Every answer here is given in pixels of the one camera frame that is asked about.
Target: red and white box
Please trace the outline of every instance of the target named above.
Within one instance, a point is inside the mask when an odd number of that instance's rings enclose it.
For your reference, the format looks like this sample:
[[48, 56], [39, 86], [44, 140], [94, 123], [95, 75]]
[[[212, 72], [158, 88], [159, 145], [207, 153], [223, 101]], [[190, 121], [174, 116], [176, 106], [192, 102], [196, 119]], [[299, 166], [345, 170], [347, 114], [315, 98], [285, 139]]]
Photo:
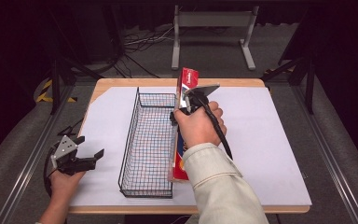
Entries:
[[[181, 76], [178, 78], [176, 87], [175, 108], [186, 107], [184, 92], [197, 87], [199, 83], [199, 72], [190, 68], [183, 68]], [[175, 139], [175, 150], [172, 163], [172, 181], [187, 181], [188, 176], [185, 171], [183, 155], [187, 150], [187, 145], [178, 131]]]

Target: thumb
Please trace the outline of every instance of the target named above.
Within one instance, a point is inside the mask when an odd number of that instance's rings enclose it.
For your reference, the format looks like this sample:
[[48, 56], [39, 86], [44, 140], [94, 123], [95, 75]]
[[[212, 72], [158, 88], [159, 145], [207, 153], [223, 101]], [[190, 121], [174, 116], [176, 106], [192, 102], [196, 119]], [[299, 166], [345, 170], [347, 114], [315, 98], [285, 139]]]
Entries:
[[185, 119], [187, 118], [187, 115], [179, 109], [175, 109], [173, 111], [173, 115], [175, 116], [175, 119], [179, 125], [185, 122]]
[[76, 181], [76, 182], [79, 182], [80, 179], [83, 177], [83, 175], [85, 174], [86, 172], [78, 172], [78, 173], [75, 173], [74, 175], [72, 175], [72, 178]]

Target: beige jacket sleeve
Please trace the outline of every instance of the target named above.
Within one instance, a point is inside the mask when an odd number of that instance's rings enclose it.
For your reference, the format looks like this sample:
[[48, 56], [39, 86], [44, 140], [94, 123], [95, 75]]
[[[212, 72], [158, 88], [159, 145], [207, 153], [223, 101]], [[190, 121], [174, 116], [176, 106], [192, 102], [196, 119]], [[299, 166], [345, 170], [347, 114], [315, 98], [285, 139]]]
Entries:
[[233, 161], [205, 143], [184, 155], [185, 169], [200, 212], [200, 224], [269, 223], [260, 201]]

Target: equipment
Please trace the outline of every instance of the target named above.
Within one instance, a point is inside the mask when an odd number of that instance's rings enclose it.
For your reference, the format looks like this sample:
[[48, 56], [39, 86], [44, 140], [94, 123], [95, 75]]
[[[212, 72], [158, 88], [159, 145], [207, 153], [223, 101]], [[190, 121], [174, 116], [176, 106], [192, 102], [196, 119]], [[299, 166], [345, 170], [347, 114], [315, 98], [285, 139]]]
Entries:
[[[45, 189], [49, 196], [51, 196], [51, 182], [50, 175], [56, 171], [67, 175], [74, 175], [75, 173], [95, 170], [97, 160], [103, 156], [104, 149], [100, 150], [93, 158], [78, 158], [76, 156], [78, 145], [85, 141], [84, 136], [80, 136], [75, 140], [71, 140], [64, 135], [62, 140], [52, 146], [48, 152], [44, 168], [44, 182]], [[47, 175], [48, 159], [51, 159], [53, 171]]]

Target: wire basket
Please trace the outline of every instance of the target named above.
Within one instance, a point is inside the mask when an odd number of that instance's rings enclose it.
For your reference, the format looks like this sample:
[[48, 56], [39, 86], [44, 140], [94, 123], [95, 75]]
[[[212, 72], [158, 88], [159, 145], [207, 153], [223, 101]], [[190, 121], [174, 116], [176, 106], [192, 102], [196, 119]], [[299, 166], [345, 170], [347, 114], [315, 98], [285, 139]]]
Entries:
[[177, 127], [170, 114], [175, 94], [136, 93], [121, 165], [120, 192], [131, 198], [172, 198], [172, 167]]

